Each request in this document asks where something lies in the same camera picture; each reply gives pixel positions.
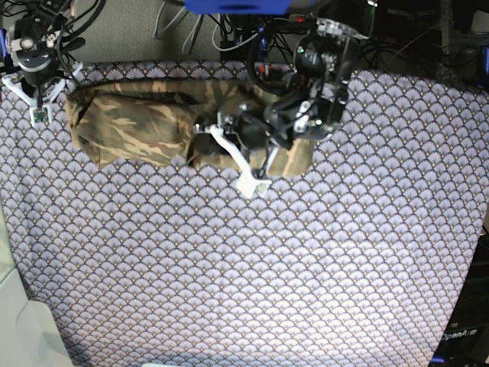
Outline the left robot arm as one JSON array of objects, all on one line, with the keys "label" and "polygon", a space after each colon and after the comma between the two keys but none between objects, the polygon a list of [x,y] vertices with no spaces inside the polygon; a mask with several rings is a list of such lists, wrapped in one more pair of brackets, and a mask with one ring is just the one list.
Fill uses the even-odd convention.
[{"label": "left robot arm", "polygon": [[237,165],[236,187],[243,196],[264,193],[270,176],[301,174],[311,164],[314,144],[341,126],[349,79],[373,27],[371,15],[363,21],[317,17],[294,51],[298,86],[285,93],[251,71],[255,85],[279,99],[262,106],[251,99],[230,101],[214,123],[198,128],[210,143],[206,157]]}]

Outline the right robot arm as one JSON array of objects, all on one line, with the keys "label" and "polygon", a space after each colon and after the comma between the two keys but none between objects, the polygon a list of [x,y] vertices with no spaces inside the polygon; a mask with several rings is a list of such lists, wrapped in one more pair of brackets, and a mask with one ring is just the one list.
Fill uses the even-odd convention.
[{"label": "right robot arm", "polygon": [[71,1],[41,1],[30,15],[1,29],[1,84],[27,104],[33,126],[53,121],[53,104],[67,80],[82,71],[69,53],[85,39],[65,39],[72,10]]}]

